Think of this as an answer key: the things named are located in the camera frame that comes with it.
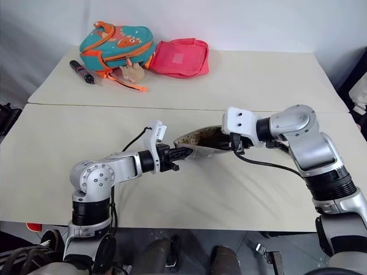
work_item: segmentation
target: white table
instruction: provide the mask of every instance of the white table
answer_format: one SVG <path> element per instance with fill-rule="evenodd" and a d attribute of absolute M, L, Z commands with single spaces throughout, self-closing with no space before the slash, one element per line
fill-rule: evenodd
<path fill-rule="evenodd" d="M 28 104 L 0 146 L 0 220 L 66 225 L 75 163 L 121 150 L 152 119 L 168 126 L 164 142 L 172 145 L 185 133 L 220 124 L 221 116 L 222 111 Z M 318 117 L 367 194 L 367 143 L 351 116 Z M 141 141 L 131 149 L 144 150 Z M 246 153 L 294 168 L 280 151 Z M 315 231 L 311 195 L 292 173 L 244 163 L 232 153 L 178 164 L 178 172 L 145 173 L 117 187 L 119 226 Z"/>
<path fill-rule="evenodd" d="M 30 103 L 201 110 L 235 105 L 251 111 L 306 104 L 317 112 L 348 112 L 311 53 L 211 50 L 209 74 L 177 79 L 147 71 L 145 93 L 97 77 L 96 85 L 87 84 L 70 60 L 80 60 L 79 47 L 61 59 Z"/>

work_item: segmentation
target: teal backpack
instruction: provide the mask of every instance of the teal backpack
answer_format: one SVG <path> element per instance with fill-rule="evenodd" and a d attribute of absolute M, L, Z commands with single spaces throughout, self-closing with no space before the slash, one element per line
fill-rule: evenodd
<path fill-rule="evenodd" d="M 130 88 L 145 88 L 121 82 L 114 78 L 111 72 L 114 68 L 126 66 L 127 59 L 149 68 L 155 52 L 151 31 L 147 27 L 114 26 L 103 21 L 97 21 L 94 26 L 96 28 L 79 48 L 80 57 L 87 69 Z"/>

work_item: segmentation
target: cartoon dinosaur print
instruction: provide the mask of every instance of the cartoon dinosaur print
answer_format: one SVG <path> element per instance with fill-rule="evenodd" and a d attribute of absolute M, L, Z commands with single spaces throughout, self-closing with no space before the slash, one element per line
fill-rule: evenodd
<path fill-rule="evenodd" d="M 111 25 L 106 24 L 102 21 L 98 21 L 95 23 L 96 28 L 103 27 L 103 29 L 107 32 L 101 31 L 101 30 L 95 30 L 93 33 L 96 34 L 99 37 L 105 38 L 108 36 L 108 32 L 111 31 Z M 136 38 L 134 36 L 127 36 L 122 31 L 122 26 L 115 27 L 114 35 L 108 39 L 108 41 L 116 41 L 118 40 L 116 47 L 118 48 L 124 48 L 129 47 L 133 45 L 137 45 L 142 42 L 140 38 Z"/>

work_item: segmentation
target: floor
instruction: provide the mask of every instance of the floor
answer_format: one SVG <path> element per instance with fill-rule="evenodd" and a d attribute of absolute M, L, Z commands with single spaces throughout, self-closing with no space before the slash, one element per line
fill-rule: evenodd
<path fill-rule="evenodd" d="M 0 230 L 40 243 L 47 229 L 59 229 L 66 239 L 67 228 L 43 225 L 41 233 L 29 231 L 24 223 L 0 222 Z M 216 245 L 233 249 L 240 260 L 243 275 L 273 275 L 274 271 L 266 260 L 251 247 L 258 242 L 272 251 L 280 251 L 285 274 L 305 274 L 325 267 L 327 257 L 319 248 L 316 233 L 265 238 L 257 231 L 234 230 L 184 230 L 184 229 L 128 229 L 118 230 L 116 261 L 129 262 L 133 255 L 141 252 L 150 242 L 158 238 L 180 236 L 182 251 L 179 273 L 207 275 L 210 255 Z"/>

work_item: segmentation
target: pink pouch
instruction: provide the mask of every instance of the pink pouch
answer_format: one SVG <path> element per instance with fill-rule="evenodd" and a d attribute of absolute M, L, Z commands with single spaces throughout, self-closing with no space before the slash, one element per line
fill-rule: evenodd
<path fill-rule="evenodd" d="M 161 41 L 149 66 L 166 76 L 189 78 L 209 73 L 208 44 L 195 38 Z"/>

